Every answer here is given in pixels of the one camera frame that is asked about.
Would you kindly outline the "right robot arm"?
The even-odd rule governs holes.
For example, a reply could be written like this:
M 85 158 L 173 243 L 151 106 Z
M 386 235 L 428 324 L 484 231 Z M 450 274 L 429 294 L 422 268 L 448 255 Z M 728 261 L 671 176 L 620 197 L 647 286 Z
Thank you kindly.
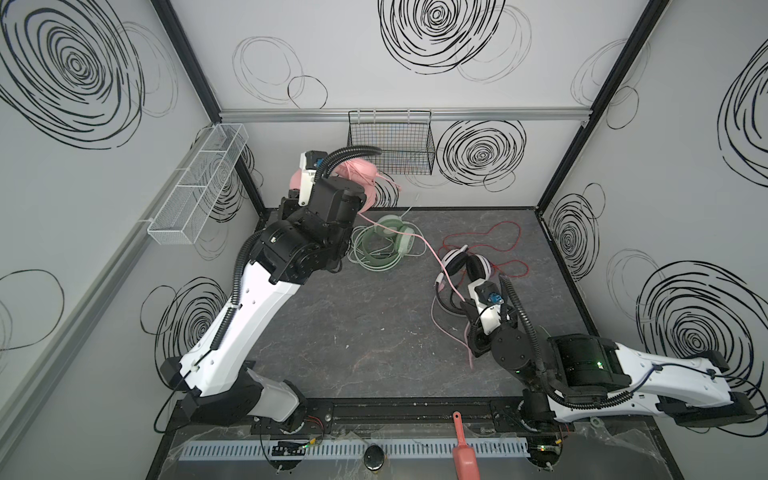
M 523 383 L 519 413 L 532 425 L 648 415 L 741 438 L 767 432 L 767 368 L 751 329 L 766 324 L 767 302 L 727 271 L 654 272 L 634 302 L 639 348 L 581 333 L 543 338 L 504 276 L 472 274 L 467 293 L 469 349 Z

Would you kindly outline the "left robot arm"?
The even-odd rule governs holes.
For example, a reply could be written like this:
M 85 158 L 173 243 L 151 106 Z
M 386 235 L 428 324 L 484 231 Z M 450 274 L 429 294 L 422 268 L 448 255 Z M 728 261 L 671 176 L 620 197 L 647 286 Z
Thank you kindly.
M 316 271 L 336 273 L 350 247 L 368 195 L 362 182 L 335 174 L 343 163 L 378 156 L 357 145 L 331 153 L 310 150 L 299 161 L 298 183 L 281 201 L 275 221 L 250 235 L 233 268 L 232 294 L 201 339 L 161 372 L 187 424 L 231 426 L 248 417 L 299 430 L 307 400 L 291 382 L 257 374 L 246 358 L 270 321 Z

